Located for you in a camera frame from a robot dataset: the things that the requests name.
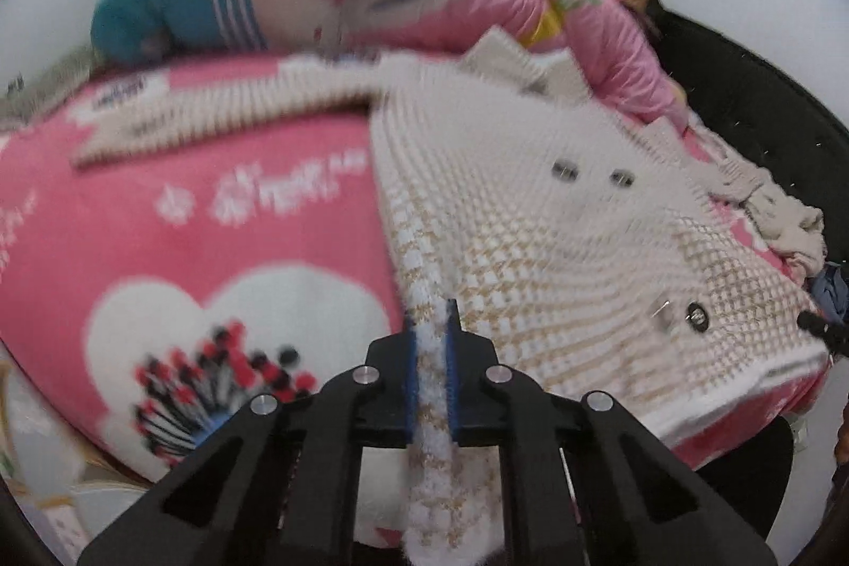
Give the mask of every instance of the white heart pattern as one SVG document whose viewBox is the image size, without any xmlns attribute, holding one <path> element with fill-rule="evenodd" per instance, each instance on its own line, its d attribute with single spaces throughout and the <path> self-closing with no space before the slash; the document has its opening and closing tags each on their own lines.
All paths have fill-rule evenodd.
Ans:
<svg viewBox="0 0 849 566">
<path fill-rule="evenodd" d="M 389 320 L 374 295 L 358 283 L 313 266 L 266 265 L 252 269 L 222 286 L 205 301 L 205 306 L 198 305 L 192 296 L 170 282 L 147 277 L 127 279 L 106 292 L 95 305 L 88 320 L 85 346 L 89 375 L 110 410 L 99 423 L 99 433 L 119 460 L 156 481 L 167 471 L 167 461 L 175 460 L 169 454 L 182 440 L 194 437 L 193 441 L 199 443 L 205 439 L 208 432 L 196 435 L 196 430 L 181 424 L 185 421 L 177 413 L 184 408 L 179 408 L 177 416 L 167 422 L 168 412 L 156 398 L 156 368 L 171 368 L 171 374 L 163 378 L 172 378 L 178 369 L 175 365 L 179 365 L 173 362 L 177 352 L 190 354 L 186 356 L 187 367 L 202 369 L 198 363 L 207 363 L 204 357 L 214 357 L 215 352 L 222 351 L 220 343 L 210 340 L 209 335 L 216 330 L 222 333 L 222 325 L 233 324 L 238 326 L 239 353 L 244 355 L 231 350 L 232 358 L 243 357 L 254 370 L 261 371 L 263 362 L 265 367 L 277 367 L 273 361 L 279 353 L 281 367 L 277 367 L 276 375 L 265 378 L 265 383 L 275 377 L 286 382 L 300 381 L 300 371 L 307 372 L 313 388 L 362 363 L 368 344 L 389 333 Z M 199 355 L 193 359 L 198 341 Z M 290 355 L 284 356 L 286 350 Z M 265 354 L 267 361 L 262 360 Z M 301 369 L 281 375 L 284 357 L 290 361 L 296 357 Z M 233 360 L 232 369 L 237 370 L 237 364 Z M 147 392 L 137 381 L 139 378 Z M 273 382 L 269 384 L 269 388 L 274 386 Z M 242 398 L 237 399 L 239 405 L 249 395 L 250 392 L 243 392 Z M 144 401 L 150 407 L 146 417 L 138 408 Z M 149 426 L 139 424 L 140 415 Z M 150 427 L 151 420 L 155 429 Z M 157 433 L 153 435 L 156 442 L 151 441 L 151 430 Z M 168 453 L 163 453 L 163 446 Z M 393 497 L 375 483 L 372 488 L 361 487 L 359 504 L 370 509 L 367 513 L 396 516 L 406 482 L 405 457 L 402 452 L 389 456 L 386 451 L 375 453 L 380 454 L 381 463 L 388 462 L 384 465 L 388 477 L 395 478 L 389 482 Z M 366 516 L 358 516 L 359 524 L 363 518 Z"/>
</svg>

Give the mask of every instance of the blue cloth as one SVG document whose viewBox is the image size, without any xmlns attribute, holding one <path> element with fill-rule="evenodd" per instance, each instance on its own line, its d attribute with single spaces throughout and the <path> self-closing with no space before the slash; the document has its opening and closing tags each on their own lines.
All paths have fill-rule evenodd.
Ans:
<svg viewBox="0 0 849 566">
<path fill-rule="evenodd" d="M 99 0 L 92 45 L 120 63 L 160 60 L 175 46 L 262 50 L 250 0 Z"/>
<path fill-rule="evenodd" d="M 841 324 L 849 315 L 849 286 L 841 274 L 841 266 L 826 262 L 818 275 L 811 279 L 811 295 L 830 323 Z"/>
</svg>

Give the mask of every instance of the gray cloth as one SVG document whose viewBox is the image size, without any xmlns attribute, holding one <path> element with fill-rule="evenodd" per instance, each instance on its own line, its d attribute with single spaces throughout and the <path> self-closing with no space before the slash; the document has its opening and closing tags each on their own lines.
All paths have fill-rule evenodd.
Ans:
<svg viewBox="0 0 849 566">
<path fill-rule="evenodd" d="M 818 275 L 811 279 L 811 295 L 831 323 L 842 324 L 849 313 L 849 286 L 841 274 L 841 266 L 826 262 Z"/>
</svg>

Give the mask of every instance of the sweater button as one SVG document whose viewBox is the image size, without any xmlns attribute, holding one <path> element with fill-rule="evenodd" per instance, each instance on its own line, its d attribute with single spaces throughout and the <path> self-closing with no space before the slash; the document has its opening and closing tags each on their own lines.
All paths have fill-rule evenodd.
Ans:
<svg viewBox="0 0 849 566">
<path fill-rule="evenodd" d="M 558 159 L 551 167 L 551 173 L 555 178 L 571 183 L 578 177 L 578 166 L 568 159 Z"/>
<path fill-rule="evenodd" d="M 624 169 L 617 169 L 610 174 L 610 182 L 616 187 L 629 188 L 634 184 L 634 180 L 637 180 L 634 174 Z"/>
<path fill-rule="evenodd" d="M 704 333 L 710 327 L 711 320 L 707 310 L 698 303 L 690 303 L 687 306 L 687 322 L 693 331 Z"/>
</svg>

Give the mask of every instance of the metal screw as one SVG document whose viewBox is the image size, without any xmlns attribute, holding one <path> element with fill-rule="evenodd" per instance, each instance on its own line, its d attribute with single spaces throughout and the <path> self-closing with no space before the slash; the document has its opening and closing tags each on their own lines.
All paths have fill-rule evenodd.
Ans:
<svg viewBox="0 0 849 566">
<path fill-rule="evenodd" d="M 377 367 L 360 365 L 354 370 L 354 381 L 357 384 L 374 384 L 378 379 L 380 379 L 380 370 Z"/>
<path fill-rule="evenodd" d="M 506 384 L 513 378 L 513 372 L 504 365 L 487 367 L 487 379 L 493 384 Z"/>
<path fill-rule="evenodd" d="M 613 399 L 604 391 L 593 391 L 587 396 L 587 405 L 596 412 L 604 413 L 613 408 Z"/>
<path fill-rule="evenodd" d="M 277 410 L 277 399 L 270 394 L 260 394 L 250 401 L 250 411 L 256 415 L 268 415 Z"/>
</svg>

